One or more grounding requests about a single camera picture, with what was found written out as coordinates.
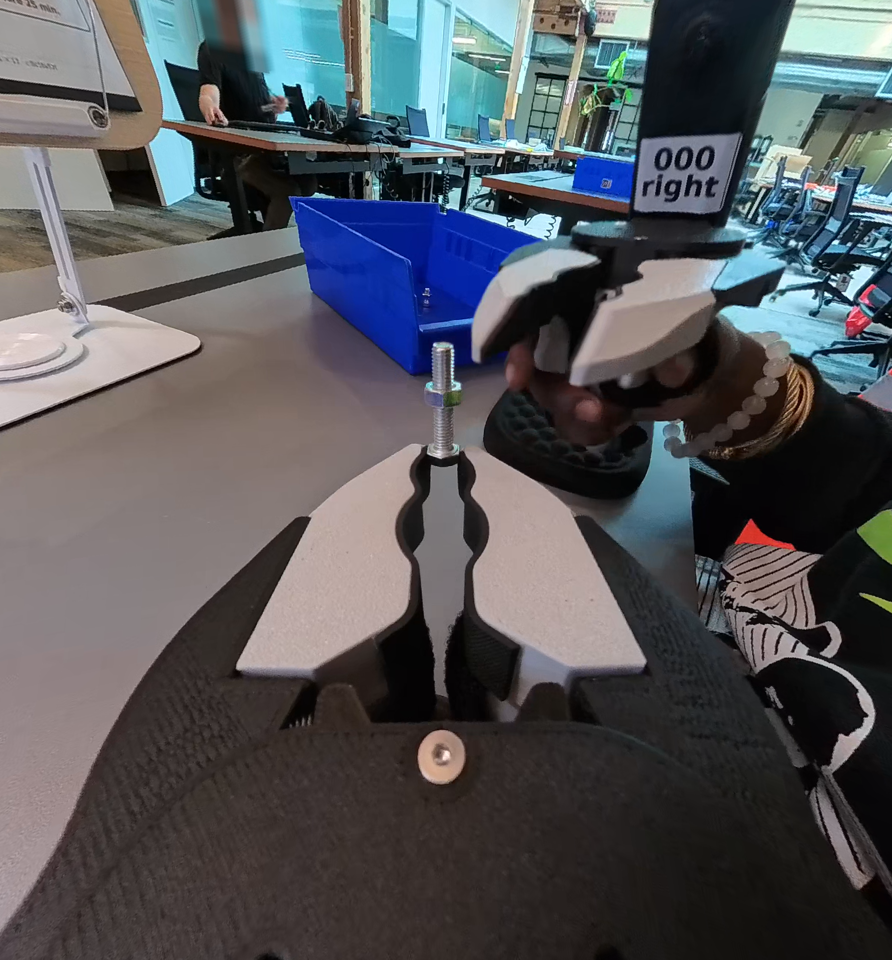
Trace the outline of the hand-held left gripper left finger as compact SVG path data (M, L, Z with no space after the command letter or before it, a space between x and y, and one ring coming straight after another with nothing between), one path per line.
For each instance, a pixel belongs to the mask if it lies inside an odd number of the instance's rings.
M236 662L246 677L391 687L382 643L419 601L406 517L427 494L410 444L336 490L308 524Z

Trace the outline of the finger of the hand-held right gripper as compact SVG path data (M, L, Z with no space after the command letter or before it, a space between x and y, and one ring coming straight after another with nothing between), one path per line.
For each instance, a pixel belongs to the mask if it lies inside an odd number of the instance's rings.
M605 264L574 247L523 247L508 258L476 307L471 355L476 364L535 344L554 320L583 326L605 280Z
M602 300L572 357L570 384L641 374L696 346L716 315L713 285L725 261L644 261L640 278Z

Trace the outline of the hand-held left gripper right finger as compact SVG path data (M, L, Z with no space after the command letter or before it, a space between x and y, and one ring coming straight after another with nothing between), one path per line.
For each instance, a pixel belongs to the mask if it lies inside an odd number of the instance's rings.
M480 447L460 455L465 660L495 701L536 686L638 676L646 656L594 545L609 538L543 485Z

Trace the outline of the small steel bolt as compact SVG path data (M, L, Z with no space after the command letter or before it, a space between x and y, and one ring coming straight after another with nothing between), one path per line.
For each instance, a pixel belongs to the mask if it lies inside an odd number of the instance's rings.
M457 381L454 375L454 347L450 342L435 342L431 348L431 379L437 385ZM441 463L450 462L459 453L454 438L454 409L432 409L432 441L427 447L428 456Z

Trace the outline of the blue plastic bin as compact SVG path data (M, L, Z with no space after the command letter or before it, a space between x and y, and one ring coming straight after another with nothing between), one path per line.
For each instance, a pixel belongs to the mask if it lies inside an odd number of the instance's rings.
M409 374L452 343L472 366L472 325L502 262L538 238L436 203L297 197L293 216L311 291ZM418 295L432 291L424 313Z

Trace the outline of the person's right forearm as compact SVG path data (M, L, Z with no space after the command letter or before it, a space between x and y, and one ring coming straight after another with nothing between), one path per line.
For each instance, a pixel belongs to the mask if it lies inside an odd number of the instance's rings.
M716 560L748 522L772 540L822 554L892 502L892 413L838 392L794 356L808 408L780 414L762 438L717 447L692 471L695 552Z

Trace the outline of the person's right hand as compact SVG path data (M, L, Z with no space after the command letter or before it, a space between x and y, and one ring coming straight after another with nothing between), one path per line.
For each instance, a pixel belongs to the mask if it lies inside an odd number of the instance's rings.
M716 323L718 363L698 390L659 406L627 410L591 389L572 385L567 376L539 370L534 344L516 343L507 354L504 373L508 389L527 391L550 414L554 427L568 441L584 447L604 444L631 424L681 421L692 434L723 425L738 413L763 377L764 347L726 320Z

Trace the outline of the small blue bin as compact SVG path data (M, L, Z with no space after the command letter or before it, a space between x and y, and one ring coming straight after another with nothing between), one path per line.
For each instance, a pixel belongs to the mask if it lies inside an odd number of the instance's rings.
M629 202L635 178L635 159L605 153L585 153L574 163L574 191Z

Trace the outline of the black honeycomb cushion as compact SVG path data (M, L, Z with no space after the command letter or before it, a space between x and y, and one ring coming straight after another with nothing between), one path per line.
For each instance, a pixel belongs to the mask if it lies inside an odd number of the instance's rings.
M558 433L527 391L505 391L487 417L483 446L531 479L596 500L631 497L646 477L654 427L634 424L605 444L583 446Z

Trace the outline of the row of black office chairs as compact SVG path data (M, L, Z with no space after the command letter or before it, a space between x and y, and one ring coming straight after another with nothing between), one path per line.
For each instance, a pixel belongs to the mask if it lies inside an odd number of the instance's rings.
M752 249L789 270L788 282L768 294L768 306L789 297L800 314L833 311L846 320L857 294L876 284L879 310L871 327L847 342L844 323L839 339L812 356L859 355L882 374L892 366L892 206L862 197L863 172L848 167L833 188L803 189L794 206L771 203Z

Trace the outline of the red bag on chair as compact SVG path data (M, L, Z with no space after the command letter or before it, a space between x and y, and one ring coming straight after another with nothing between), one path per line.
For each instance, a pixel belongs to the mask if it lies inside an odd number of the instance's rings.
M870 283L864 287L855 298L846 321L845 337L847 342L859 339L871 327L873 318L879 310L876 284Z

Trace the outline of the black mesh office chair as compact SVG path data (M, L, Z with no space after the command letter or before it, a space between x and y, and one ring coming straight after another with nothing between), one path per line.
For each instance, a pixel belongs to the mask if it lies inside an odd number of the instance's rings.
M198 122L202 120L199 109L199 73L196 69L164 62L165 71L175 94L183 120ZM195 193L201 198L215 202L226 202L227 195L223 186L221 171L216 171L213 157L202 145L189 137L186 138L192 150L192 176Z

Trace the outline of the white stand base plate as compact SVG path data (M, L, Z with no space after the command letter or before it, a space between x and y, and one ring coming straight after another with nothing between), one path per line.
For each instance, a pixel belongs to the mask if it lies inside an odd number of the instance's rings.
M94 138L110 126L93 103L0 95L0 141L22 145L60 290L56 306L0 320L0 430L200 350L192 334L87 302L51 161L32 137Z

